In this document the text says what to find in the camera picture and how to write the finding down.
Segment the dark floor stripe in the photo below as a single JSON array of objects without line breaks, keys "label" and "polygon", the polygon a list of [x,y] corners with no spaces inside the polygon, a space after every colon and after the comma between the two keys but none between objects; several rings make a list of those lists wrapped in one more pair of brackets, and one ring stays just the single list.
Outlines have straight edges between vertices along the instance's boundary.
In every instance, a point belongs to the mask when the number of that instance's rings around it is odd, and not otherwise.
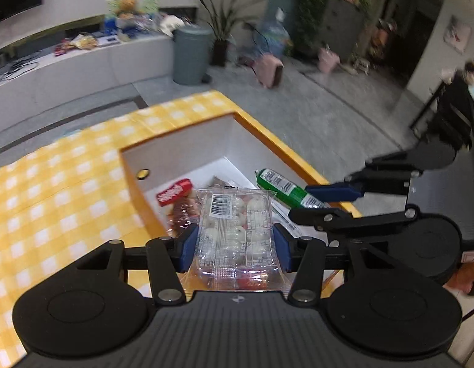
[{"label": "dark floor stripe", "polygon": [[29,133],[29,134],[27,134],[27,135],[25,135],[21,138],[18,138],[17,140],[12,141],[11,143],[1,147],[0,148],[0,154],[7,151],[7,150],[9,150],[9,149],[11,149],[11,148],[14,148],[14,147],[22,144],[23,142],[25,142],[27,140],[30,140],[31,138],[34,138],[34,137],[36,137],[40,134],[46,133],[47,131],[53,130],[54,128],[57,128],[57,127],[60,127],[62,125],[65,125],[67,123],[70,123],[71,121],[75,121],[75,120],[81,119],[82,117],[91,115],[93,113],[101,112],[101,111],[104,111],[106,109],[113,108],[115,106],[123,105],[123,104],[126,104],[126,103],[135,103],[136,106],[138,107],[138,109],[148,108],[147,103],[145,102],[145,100],[143,100],[143,98],[140,95],[138,95],[138,97],[135,97],[135,98],[122,99],[120,101],[111,102],[111,103],[106,104],[106,105],[97,106],[97,107],[89,109],[87,111],[80,112],[80,113],[77,113],[75,115],[66,117],[62,120],[56,121],[55,123],[52,123],[51,125],[45,126],[43,128],[40,128],[39,130],[35,130],[32,133]]},{"label": "dark floor stripe", "polygon": [[351,110],[355,111],[358,115],[360,115],[363,119],[365,119],[369,124],[371,124],[374,128],[376,128],[378,131],[380,131],[380,133],[385,136],[385,138],[387,138],[389,141],[391,141],[392,143],[394,143],[398,148],[399,150],[403,150],[404,148],[402,148],[402,146],[397,142],[395,141],[390,135],[388,135],[388,133],[386,133],[382,128],[380,128],[375,122],[373,122],[368,116],[366,116],[364,113],[362,113],[360,110],[356,109],[353,105],[351,105],[349,102],[347,102],[345,99],[343,99],[342,97],[340,97],[339,95],[337,95],[334,91],[328,89],[327,87],[324,87],[322,84],[318,83],[313,77],[310,77],[309,74],[305,71],[300,71],[300,73],[305,76],[308,80],[314,82],[317,86],[319,86],[320,88],[324,89],[325,91],[327,91],[328,93],[334,95],[334,97],[336,97],[339,101],[341,101],[344,105],[346,105],[348,108],[350,108]]}]

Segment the framed picture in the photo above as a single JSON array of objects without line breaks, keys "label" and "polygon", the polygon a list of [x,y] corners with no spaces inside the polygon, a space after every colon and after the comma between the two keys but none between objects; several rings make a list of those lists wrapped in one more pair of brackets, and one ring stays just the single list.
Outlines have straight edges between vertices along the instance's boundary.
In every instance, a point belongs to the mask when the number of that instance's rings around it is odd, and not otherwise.
[{"label": "framed picture", "polygon": [[446,28],[444,41],[460,54],[463,54],[471,35],[472,28],[453,15]]}]

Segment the yellow checkered tablecloth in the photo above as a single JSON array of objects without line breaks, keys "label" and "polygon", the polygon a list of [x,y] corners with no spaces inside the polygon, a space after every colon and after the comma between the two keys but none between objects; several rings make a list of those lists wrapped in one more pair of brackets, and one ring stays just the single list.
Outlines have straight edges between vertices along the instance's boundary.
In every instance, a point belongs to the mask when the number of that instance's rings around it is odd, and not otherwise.
[{"label": "yellow checkered tablecloth", "polygon": [[[0,367],[24,354],[12,308],[26,290],[111,239],[126,247],[150,239],[130,202],[118,150],[154,135],[238,112],[326,183],[276,136],[217,91],[138,110],[94,125],[0,168]],[[346,208],[358,214],[351,205]],[[128,282],[146,294],[148,275]]]}]

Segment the transparent plastic packaging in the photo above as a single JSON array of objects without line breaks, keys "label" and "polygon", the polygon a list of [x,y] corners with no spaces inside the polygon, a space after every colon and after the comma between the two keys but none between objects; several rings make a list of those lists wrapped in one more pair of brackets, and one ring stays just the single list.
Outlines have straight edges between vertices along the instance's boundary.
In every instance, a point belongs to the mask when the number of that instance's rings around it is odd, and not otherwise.
[{"label": "transparent plastic packaging", "polygon": [[272,236],[274,193],[257,189],[196,191],[202,210],[191,276],[209,290],[289,290]]}]

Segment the white label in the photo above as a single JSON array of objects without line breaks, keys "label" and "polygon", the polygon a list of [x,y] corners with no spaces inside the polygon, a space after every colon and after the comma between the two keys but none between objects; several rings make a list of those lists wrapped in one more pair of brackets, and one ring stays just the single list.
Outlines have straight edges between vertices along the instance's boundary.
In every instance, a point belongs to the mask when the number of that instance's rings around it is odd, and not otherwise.
[{"label": "white label", "polygon": [[462,263],[474,263],[474,250],[463,252],[461,255]]},{"label": "white label", "polygon": [[287,196],[296,188],[295,184],[269,169],[262,172],[261,178]]},{"label": "white label", "polygon": [[213,194],[209,215],[216,218],[231,219],[232,195]]},{"label": "white label", "polygon": [[313,197],[311,194],[307,194],[302,202],[300,203],[303,207],[307,209],[323,209],[325,204],[320,202],[316,197]]}]

